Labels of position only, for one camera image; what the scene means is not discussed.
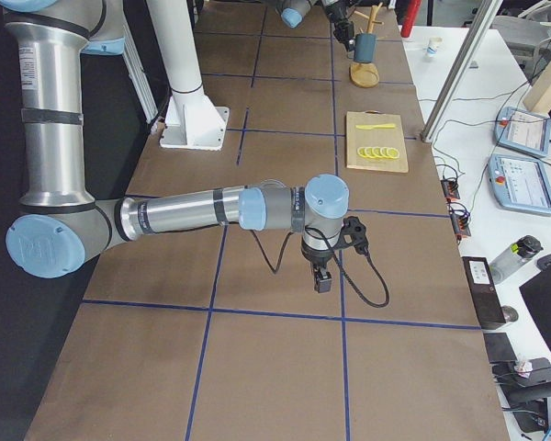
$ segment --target white pole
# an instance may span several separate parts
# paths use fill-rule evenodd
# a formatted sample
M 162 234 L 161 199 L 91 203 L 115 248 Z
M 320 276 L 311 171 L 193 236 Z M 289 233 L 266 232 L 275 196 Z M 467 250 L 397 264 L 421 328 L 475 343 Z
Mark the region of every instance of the white pole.
M 172 87 L 163 147 L 219 150 L 229 110 L 204 95 L 186 0 L 147 0 Z
M 422 130 L 421 137 L 423 141 L 434 141 L 434 136 L 438 130 L 441 119 L 447 107 L 451 104 L 455 91 L 469 67 L 471 59 L 478 50 L 484 35 L 488 32 L 501 4 L 502 0 L 483 0 L 479 6 L 476 18 L 471 24 L 466 39 L 463 41 L 461 49 L 455 58 L 453 67 L 449 75 L 447 75 L 447 79 L 444 81 L 443 89 L 441 89 L 441 93 L 431 111 L 431 115 Z

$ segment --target water bottle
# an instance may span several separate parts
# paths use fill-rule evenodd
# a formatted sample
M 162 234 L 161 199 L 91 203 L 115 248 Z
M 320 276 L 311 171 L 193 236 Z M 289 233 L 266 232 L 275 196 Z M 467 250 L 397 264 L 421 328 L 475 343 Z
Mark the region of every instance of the water bottle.
M 524 236 L 507 247 L 489 264 L 489 272 L 495 284 L 511 276 L 521 266 L 535 257 L 543 247 L 533 236 Z

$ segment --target yellow knife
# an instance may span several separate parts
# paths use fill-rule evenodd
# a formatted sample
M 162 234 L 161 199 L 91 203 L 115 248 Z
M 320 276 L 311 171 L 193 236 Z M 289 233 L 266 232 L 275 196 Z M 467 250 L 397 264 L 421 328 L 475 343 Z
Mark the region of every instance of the yellow knife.
M 393 122 L 389 122 L 388 124 L 357 124 L 355 128 L 359 130 L 396 129 L 396 124 Z

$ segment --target brown table surface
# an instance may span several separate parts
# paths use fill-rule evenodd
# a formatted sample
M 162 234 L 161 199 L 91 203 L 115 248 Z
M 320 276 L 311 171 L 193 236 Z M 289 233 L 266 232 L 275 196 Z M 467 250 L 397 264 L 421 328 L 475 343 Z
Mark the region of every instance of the brown table surface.
M 128 195 L 339 175 L 389 306 L 332 263 L 315 293 L 297 236 L 276 276 L 236 226 L 123 244 L 100 258 L 28 440 L 508 439 L 396 19 L 378 18 L 381 83 L 360 89 L 317 7 L 288 29 L 260 4 L 206 3 L 195 39 L 207 95 L 231 108 L 224 146 L 151 136 Z M 407 174 L 345 168 L 360 110 L 401 115 Z M 259 237 L 275 259 L 285 232 Z M 342 258 L 381 301 L 365 260 Z

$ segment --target white table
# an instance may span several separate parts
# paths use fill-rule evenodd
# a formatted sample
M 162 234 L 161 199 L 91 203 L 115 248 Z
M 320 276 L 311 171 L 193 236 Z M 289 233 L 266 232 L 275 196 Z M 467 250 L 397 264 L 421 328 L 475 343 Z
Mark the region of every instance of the white table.
M 415 27 L 410 38 L 404 40 L 410 71 L 421 100 L 422 114 L 428 118 L 433 101 L 441 91 L 453 61 L 465 38 L 465 28 L 426 28 Z M 442 45 L 437 54 L 429 59 L 425 49 L 430 37 L 441 37 Z M 513 59 L 500 34 L 490 30 L 485 37 L 474 60 L 477 69 L 469 69 L 458 87 L 455 97 L 477 98 L 492 97 L 505 92 L 511 92 L 522 85 L 526 78 Z M 523 85 L 508 100 L 506 106 L 523 107 L 521 98 L 528 85 Z M 494 120 L 509 96 L 501 96 L 491 100 L 454 101 L 447 110 L 444 120 L 455 119 L 469 124 Z M 490 261 L 506 246 L 520 237 L 531 234 L 541 241 L 544 251 L 538 256 L 551 253 L 551 217 L 541 217 L 502 209 L 496 202 L 489 182 L 484 175 L 480 183 L 481 172 L 492 153 L 516 153 L 498 147 L 494 149 L 493 123 L 476 127 L 467 127 L 455 122 L 448 122 L 436 138 L 434 146 L 453 155 L 460 163 L 460 169 L 465 174 L 459 178 L 461 202 L 468 209 L 472 208 L 473 194 L 476 192 L 472 211 L 472 237 L 464 239 L 460 244 L 461 255 L 484 256 Z M 455 166 L 455 161 L 442 156 L 446 162 Z M 546 158 L 551 162 L 550 153 Z M 438 167 L 439 174 L 444 167 Z M 551 184 L 551 167 L 546 172 Z M 445 170 L 446 176 L 453 173 Z M 497 286 L 500 303 L 510 305 L 519 312 L 520 319 L 502 329 L 508 334 L 512 347 L 519 359 L 538 358 L 545 356 L 551 361 L 551 353 L 538 332 L 530 313 L 524 305 L 519 288 L 522 283 L 538 273 L 535 264 L 529 263 L 517 273 Z M 521 431 L 514 418 L 506 414 L 511 440 L 523 440 Z M 542 434 L 535 434 L 533 439 L 540 439 Z

